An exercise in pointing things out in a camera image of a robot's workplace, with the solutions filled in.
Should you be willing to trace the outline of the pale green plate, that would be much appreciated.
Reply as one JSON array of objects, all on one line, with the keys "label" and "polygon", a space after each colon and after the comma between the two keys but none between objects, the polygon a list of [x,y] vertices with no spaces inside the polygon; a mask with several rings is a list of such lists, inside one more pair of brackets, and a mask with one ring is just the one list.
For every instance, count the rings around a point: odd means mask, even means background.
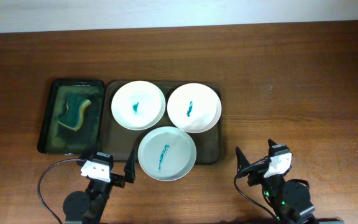
[{"label": "pale green plate", "polygon": [[146,134],[138,148],[142,170],[160,181],[178,180],[193,168],[196,160],[194,140],[186,132],[171,126]]}]

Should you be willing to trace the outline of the white plate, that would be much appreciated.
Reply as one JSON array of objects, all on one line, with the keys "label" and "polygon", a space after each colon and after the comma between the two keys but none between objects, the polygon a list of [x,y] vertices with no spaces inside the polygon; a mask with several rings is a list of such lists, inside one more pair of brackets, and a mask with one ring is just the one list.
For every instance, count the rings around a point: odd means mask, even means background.
[{"label": "white plate", "polygon": [[219,121],[222,104],[212,88],[200,83],[188,83],[172,92],[167,113],[177,128],[188,133],[203,133]]},{"label": "white plate", "polygon": [[155,84],[133,81],[124,84],[115,92],[111,101],[111,112],[122,127],[133,131],[151,128],[164,115],[165,96]]}]

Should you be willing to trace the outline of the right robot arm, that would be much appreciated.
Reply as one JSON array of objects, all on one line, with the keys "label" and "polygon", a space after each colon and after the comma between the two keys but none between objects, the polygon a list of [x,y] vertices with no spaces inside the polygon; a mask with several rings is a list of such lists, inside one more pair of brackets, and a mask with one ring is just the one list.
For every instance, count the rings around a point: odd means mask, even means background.
[{"label": "right robot arm", "polygon": [[[293,154],[285,144],[268,140],[268,155],[250,163],[239,147],[236,148],[237,172],[234,186],[254,205],[268,212],[277,223],[318,223],[313,215],[310,185],[303,179],[285,180],[291,169]],[[248,197],[237,185],[237,180],[247,178],[248,186],[260,185],[265,202],[273,210]]]}]

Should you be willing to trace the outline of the green yellow sponge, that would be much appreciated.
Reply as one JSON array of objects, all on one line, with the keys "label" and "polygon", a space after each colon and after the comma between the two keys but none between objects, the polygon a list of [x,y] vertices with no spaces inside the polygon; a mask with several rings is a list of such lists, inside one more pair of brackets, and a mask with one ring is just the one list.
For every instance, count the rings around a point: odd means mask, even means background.
[{"label": "green yellow sponge", "polygon": [[84,122],[85,110],[91,101],[81,94],[71,93],[67,96],[66,112],[58,118],[58,124],[72,131],[79,130]]}]

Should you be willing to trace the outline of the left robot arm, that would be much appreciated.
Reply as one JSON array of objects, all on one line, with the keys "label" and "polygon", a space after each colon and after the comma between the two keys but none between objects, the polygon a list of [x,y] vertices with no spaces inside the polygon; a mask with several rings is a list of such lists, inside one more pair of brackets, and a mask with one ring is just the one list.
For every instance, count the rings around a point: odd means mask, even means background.
[{"label": "left robot arm", "polygon": [[80,156],[81,175],[89,179],[84,191],[69,194],[63,203],[65,223],[99,223],[113,187],[124,188],[135,181],[133,149],[124,166],[124,175],[112,173],[114,158],[99,151],[99,144]]}]

